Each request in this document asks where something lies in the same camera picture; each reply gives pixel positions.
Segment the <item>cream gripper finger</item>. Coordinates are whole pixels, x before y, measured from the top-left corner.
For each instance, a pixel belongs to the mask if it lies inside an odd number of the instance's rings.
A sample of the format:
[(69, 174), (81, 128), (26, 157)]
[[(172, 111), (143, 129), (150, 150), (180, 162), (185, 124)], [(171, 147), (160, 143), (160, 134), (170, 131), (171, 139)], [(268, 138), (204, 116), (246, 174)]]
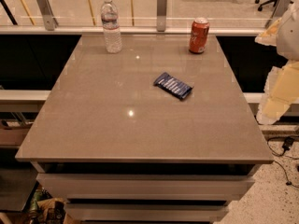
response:
[(264, 46), (275, 47), (277, 45), (277, 35), (280, 23), (281, 19), (274, 21), (265, 31), (255, 37), (255, 42)]
[(299, 62), (288, 61), (282, 68), (273, 66), (263, 91), (256, 119), (263, 125), (274, 124), (299, 98)]

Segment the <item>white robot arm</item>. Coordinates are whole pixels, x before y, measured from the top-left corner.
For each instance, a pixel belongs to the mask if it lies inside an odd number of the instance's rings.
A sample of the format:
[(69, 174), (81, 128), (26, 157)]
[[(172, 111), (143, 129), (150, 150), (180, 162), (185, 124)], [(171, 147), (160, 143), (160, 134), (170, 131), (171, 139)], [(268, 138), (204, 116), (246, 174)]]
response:
[(255, 42), (276, 47), (277, 54), (287, 59), (284, 66), (273, 66), (268, 73), (256, 115), (260, 124), (274, 124), (299, 98), (299, 6), (291, 4)]

